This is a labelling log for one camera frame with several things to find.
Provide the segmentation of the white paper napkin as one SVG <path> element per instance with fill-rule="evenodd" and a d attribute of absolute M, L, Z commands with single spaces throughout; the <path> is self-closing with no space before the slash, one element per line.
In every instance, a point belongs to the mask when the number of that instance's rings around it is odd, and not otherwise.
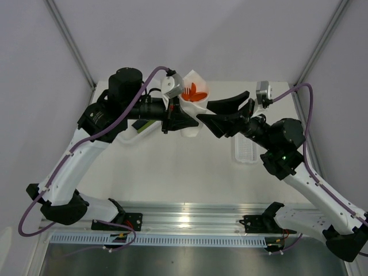
<path fill-rule="evenodd" d="M 191 89 L 192 84 L 195 85 L 195 94 L 201 92 L 206 93 L 205 98 L 193 102 L 189 99 L 184 99 L 182 97 L 183 94 L 179 95 L 179 103 L 181 109 L 184 111 L 185 114 L 189 115 L 190 118 L 194 119 L 198 123 L 198 126 L 181 129 L 181 135 L 182 137 L 193 138 L 198 135 L 199 131 L 203 127 L 203 123 L 197 118 L 197 115 L 205 114 L 207 112 L 206 107 L 210 96 L 210 89 L 208 83 L 194 70 L 191 70 L 183 78 L 183 81 L 186 89 Z"/>

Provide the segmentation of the orange plastic fork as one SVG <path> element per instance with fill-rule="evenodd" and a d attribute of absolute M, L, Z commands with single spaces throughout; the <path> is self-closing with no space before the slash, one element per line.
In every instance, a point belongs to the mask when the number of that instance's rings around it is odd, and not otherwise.
<path fill-rule="evenodd" d="M 185 88 L 183 93 L 182 93 L 182 98 L 185 100 L 185 101 L 189 101 L 190 98 L 192 96 L 192 93 L 191 93 L 191 89 L 190 88 Z"/>

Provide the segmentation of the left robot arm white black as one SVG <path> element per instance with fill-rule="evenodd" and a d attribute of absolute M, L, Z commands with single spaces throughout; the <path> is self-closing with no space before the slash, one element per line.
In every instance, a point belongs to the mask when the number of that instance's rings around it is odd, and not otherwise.
<path fill-rule="evenodd" d="M 77 186 L 95 159 L 127 130 L 129 120 L 159 121 L 163 133 L 198 126 L 180 107 L 181 92 L 182 78 L 167 67 L 156 68 L 147 79 L 130 67 L 111 75 L 108 88 L 78 120 L 70 146 L 53 172 L 26 188 L 31 199 L 41 204 L 44 217 L 63 225 L 102 220 L 110 229 L 120 229 L 125 212 L 117 201 L 88 197 Z"/>

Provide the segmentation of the orange plastic knife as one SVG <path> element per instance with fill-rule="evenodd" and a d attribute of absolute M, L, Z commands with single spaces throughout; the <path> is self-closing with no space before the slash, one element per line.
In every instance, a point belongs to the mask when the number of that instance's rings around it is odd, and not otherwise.
<path fill-rule="evenodd" d="M 189 99 L 193 97 L 197 92 L 197 87 L 195 83 L 191 83 L 190 93 L 189 93 Z"/>

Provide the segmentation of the orange plastic spoon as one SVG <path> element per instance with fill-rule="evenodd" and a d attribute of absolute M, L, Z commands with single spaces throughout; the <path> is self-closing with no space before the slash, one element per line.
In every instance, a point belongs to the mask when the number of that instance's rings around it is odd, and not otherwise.
<path fill-rule="evenodd" d="M 190 94 L 190 93 L 183 93 L 182 94 L 182 98 L 185 101 L 189 101 L 189 102 L 198 102 L 198 101 L 202 101 L 203 99 L 205 99 L 208 96 L 207 93 L 205 92 L 197 92 L 194 94 Z"/>

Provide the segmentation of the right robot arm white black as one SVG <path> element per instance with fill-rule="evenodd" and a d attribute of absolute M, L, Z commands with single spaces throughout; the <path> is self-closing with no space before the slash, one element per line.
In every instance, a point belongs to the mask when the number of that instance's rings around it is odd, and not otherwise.
<path fill-rule="evenodd" d="M 255 114 L 256 102 L 246 91 L 241 95 L 207 104 L 209 114 L 197 118 L 218 138 L 241 133 L 266 150 L 260 156 L 267 172 L 299 191 L 323 217 L 303 214 L 274 202 L 264 212 L 263 227 L 269 232 L 290 229 L 322 243 L 338 258 L 353 262 L 367 243 L 367 215 L 346 200 L 299 152 L 306 137 L 301 121 L 282 118 L 269 125 Z"/>

